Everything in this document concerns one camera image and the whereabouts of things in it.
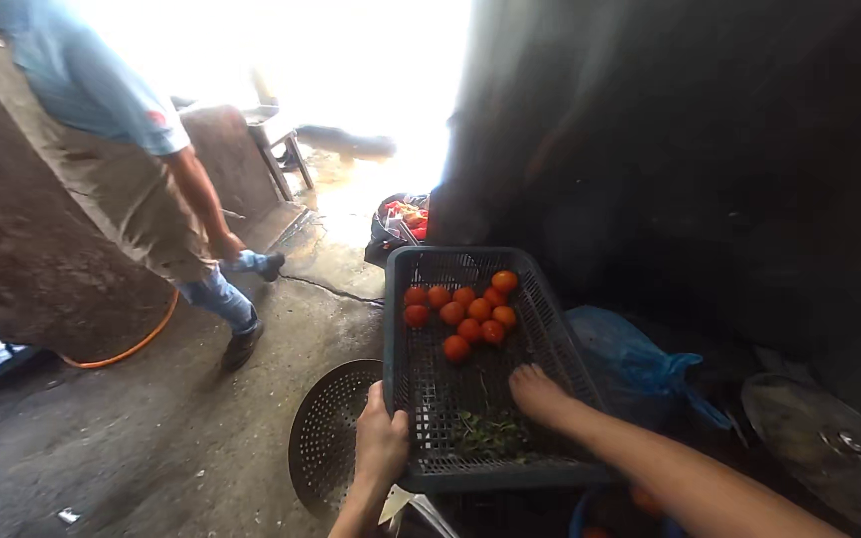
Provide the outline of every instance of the dark green plastic basket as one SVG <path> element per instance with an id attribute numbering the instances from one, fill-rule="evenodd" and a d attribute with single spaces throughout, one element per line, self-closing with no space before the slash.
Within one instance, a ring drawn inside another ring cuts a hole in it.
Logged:
<path id="1" fill-rule="evenodd" d="M 443 342 L 454 327 L 431 313 L 427 325 L 404 323 L 404 292 L 415 284 L 443 285 L 451 292 L 470 286 L 480 297 L 490 278 L 509 269 L 520 278 L 510 295 L 517 327 L 496 349 L 476 345 L 460 366 L 447 361 Z M 411 459 L 399 484 L 412 492 L 468 491 L 579 485 L 607 480 L 604 465 L 556 434 L 531 426 L 536 457 L 462 458 L 451 431 L 462 410 L 485 413 L 516 409 L 507 378 L 523 363 L 540 364 L 568 393 L 602 409 L 593 381 L 580 361 L 576 338 L 534 259 L 499 247 L 402 247 L 388 258 L 385 304 L 384 394 L 390 411 L 411 420 Z"/>

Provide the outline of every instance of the man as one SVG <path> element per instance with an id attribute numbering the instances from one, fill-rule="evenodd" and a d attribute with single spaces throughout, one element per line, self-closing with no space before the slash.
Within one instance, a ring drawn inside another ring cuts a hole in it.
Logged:
<path id="1" fill-rule="evenodd" d="M 524 414 L 619 469 L 691 536 L 845 536 L 715 459 L 568 397 L 537 365 L 518 367 L 509 383 Z M 380 381 L 367 393 L 357 429 L 354 480 L 330 538 L 362 538 L 376 529 L 408 459 L 408 416 L 402 410 L 388 416 Z"/>
<path id="2" fill-rule="evenodd" d="M 228 322 L 240 368 L 264 325 L 221 269 L 271 281 L 284 256 L 229 230 L 170 100 L 61 0 L 0 0 L 0 102 L 105 237 Z"/>

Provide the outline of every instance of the tomato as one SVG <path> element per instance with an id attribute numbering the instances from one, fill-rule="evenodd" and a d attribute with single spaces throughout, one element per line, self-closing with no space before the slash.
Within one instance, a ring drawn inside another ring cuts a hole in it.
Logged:
<path id="1" fill-rule="evenodd" d="M 493 306 L 507 306 L 507 296 L 497 291 L 493 286 L 484 292 L 484 299 Z"/>
<path id="2" fill-rule="evenodd" d="M 474 299 L 477 298 L 477 294 L 473 293 L 473 288 L 470 287 L 462 287 L 457 291 L 453 292 L 453 299 L 457 302 L 464 305 L 464 308 L 467 308 L 471 305 Z"/>
<path id="3" fill-rule="evenodd" d="M 412 304 L 404 309 L 404 323 L 409 326 L 424 326 L 431 312 L 423 304 Z"/>
<path id="4" fill-rule="evenodd" d="M 503 342 L 504 329 L 500 322 L 488 320 L 480 325 L 480 331 L 484 333 L 484 340 L 491 344 L 499 346 Z"/>
<path id="5" fill-rule="evenodd" d="M 439 309 L 450 302 L 450 292 L 444 286 L 435 286 L 428 290 L 428 299 L 431 308 Z"/>
<path id="6" fill-rule="evenodd" d="M 491 285 L 499 292 L 510 293 L 517 287 L 517 275 L 510 271 L 497 271 L 491 277 Z"/>
<path id="7" fill-rule="evenodd" d="M 509 306 L 496 306 L 491 315 L 507 330 L 514 328 L 514 325 L 517 324 L 517 314 Z"/>
<path id="8" fill-rule="evenodd" d="M 460 325 L 457 326 L 457 334 L 471 344 L 479 342 L 484 337 L 484 333 L 480 331 L 480 324 L 473 318 L 467 318 L 460 322 Z"/>
<path id="9" fill-rule="evenodd" d="M 444 341 L 444 354 L 447 360 L 455 364 L 464 362 L 464 358 L 471 352 L 471 345 L 461 336 L 448 336 Z"/>
<path id="10" fill-rule="evenodd" d="M 484 323 L 490 319 L 491 308 L 493 307 L 486 299 L 474 299 L 471 305 L 467 307 L 467 315 L 480 323 Z"/>
<path id="11" fill-rule="evenodd" d="M 464 307 L 456 300 L 448 302 L 440 309 L 440 319 L 448 325 L 459 324 L 464 320 Z"/>
<path id="12" fill-rule="evenodd" d="M 424 304 L 428 301 L 428 290 L 424 286 L 412 286 L 404 292 L 404 304 Z"/>
<path id="13" fill-rule="evenodd" d="M 631 485 L 629 495 L 633 498 L 633 503 L 637 508 L 657 519 L 663 516 L 663 508 L 646 489 L 638 485 Z"/>

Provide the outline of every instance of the apron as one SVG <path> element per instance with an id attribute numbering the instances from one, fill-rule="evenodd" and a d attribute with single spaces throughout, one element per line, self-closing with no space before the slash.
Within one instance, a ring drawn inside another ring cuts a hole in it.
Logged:
<path id="1" fill-rule="evenodd" d="M 129 258 L 173 282 L 201 280 L 217 267 L 204 228 L 161 161 L 137 144 L 55 121 L 1 36 L 0 102 L 85 214 Z"/>

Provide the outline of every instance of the hand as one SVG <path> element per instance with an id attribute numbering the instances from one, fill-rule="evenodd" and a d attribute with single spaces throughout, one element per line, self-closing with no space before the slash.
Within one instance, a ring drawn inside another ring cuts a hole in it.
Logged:
<path id="1" fill-rule="evenodd" d="M 378 381 L 367 391 L 367 405 L 358 417 L 354 482 L 390 489 L 404 471 L 408 448 L 408 414 L 399 409 L 394 419 L 388 416 L 384 382 Z"/>
<path id="2" fill-rule="evenodd" d="M 564 418 L 577 402 L 536 364 L 518 366 L 510 374 L 510 394 L 524 414 L 547 427 Z"/>
<path id="3" fill-rule="evenodd" d="M 228 262 L 237 262 L 238 255 L 248 247 L 237 236 L 225 231 L 214 236 L 209 235 L 209 248 L 213 256 Z"/>

